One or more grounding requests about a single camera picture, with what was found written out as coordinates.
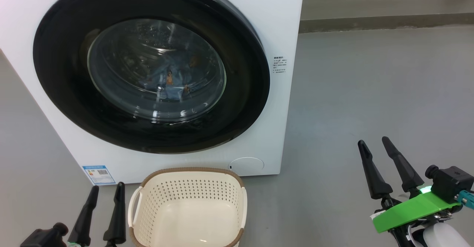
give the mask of basket bottom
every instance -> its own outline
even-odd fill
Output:
[[[237,207],[222,200],[177,200],[161,206],[153,247],[224,247],[240,230]]]

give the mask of white front panel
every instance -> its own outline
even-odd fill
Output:
[[[56,1],[0,0],[0,48],[80,166],[104,165],[115,181],[125,183],[140,182],[147,174],[169,167],[227,169],[241,157],[261,159],[264,167],[259,174],[280,172],[302,0],[229,0],[249,19],[264,45],[271,70],[268,101],[242,135],[190,154],[149,154],[115,146],[82,130],[56,108],[39,83],[32,57],[37,26]],[[283,73],[273,72],[275,57],[287,60],[286,66],[279,67],[285,69]]]

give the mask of green bracket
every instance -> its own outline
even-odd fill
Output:
[[[432,192],[422,193],[386,210],[376,216],[373,222],[377,232],[382,233],[457,205],[461,204],[446,203]]]

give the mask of teal connector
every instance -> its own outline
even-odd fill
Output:
[[[474,210],[474,195],[468,191],[461,191],[455,198],[465,207],[469,207]]]

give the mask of green light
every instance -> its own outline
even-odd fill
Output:
[[[431,186],[420,188],[420,191],[421,193],[429,193],[431,191]]]

